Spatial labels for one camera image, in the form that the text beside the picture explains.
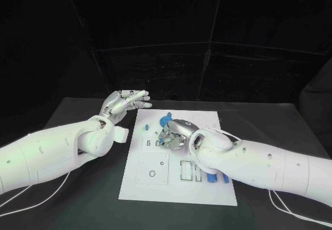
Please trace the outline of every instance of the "small blue part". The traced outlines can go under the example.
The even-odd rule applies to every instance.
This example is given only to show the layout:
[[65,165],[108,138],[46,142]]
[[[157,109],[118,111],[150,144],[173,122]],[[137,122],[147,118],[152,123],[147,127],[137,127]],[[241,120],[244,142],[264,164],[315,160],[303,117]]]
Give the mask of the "small blue part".
[[217,174],[208,174],[206,173],[206,178],[208,178],[208,183],[215,183],[218,180],[217,180]]
[[222,174],[222,177],[224,177],[225,184],[228,184],[230,183],[228,176],[225,174]]
[[165,125],[168,124],[168,122],[172,121],[172,113],[168,112],[168,116],[163,116],[160,119],[160,126],[165,127]]

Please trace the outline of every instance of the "table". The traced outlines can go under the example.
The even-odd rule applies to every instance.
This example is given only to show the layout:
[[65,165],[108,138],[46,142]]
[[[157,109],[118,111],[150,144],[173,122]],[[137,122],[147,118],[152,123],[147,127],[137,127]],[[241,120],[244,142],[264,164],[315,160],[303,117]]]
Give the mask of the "table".
[[[65,98],[45,128],[75,123],[97,115],[104,99]],[[274,145],[290,151],[329,158],[323,147],[292,104],[211,103],[152,101],[153,109],[218,111],[222,130],[241,139]],[[0,218],[3,229],[329,229],[280,212],[267,190],[234,181],[237,207],[118,200],[137,111],[117,124],[130,129],[127,143],[114,143],[104,157],[71,172],[52,199],[36,208]],[[0,213],[29,207],[45,200],[65,176],[36,184],[3,208]],[[0,204],[20,191],[0,196]],[[332,222],[325,204],[279,192],[290,210],[313,219]]]

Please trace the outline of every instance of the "robotic hand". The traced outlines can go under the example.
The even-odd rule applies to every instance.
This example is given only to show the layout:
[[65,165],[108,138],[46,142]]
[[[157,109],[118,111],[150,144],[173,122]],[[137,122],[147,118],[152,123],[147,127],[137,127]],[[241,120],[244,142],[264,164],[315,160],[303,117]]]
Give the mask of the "robotic hand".
[[127,110],[150,108],[147,91],[116,91],[100,115],[87,121],[40,130],[0,149],[0,194],[49,181],[124,143],[129,130],[116,126]]
[[225,134],[232,136],[175,119],[163,128],[159,145],[175,150],[188,148],[192,161],[206,173],[221,170],[251,186],[295,193],[332,207],[332,160],[237,137],[238,141],[231,142]]

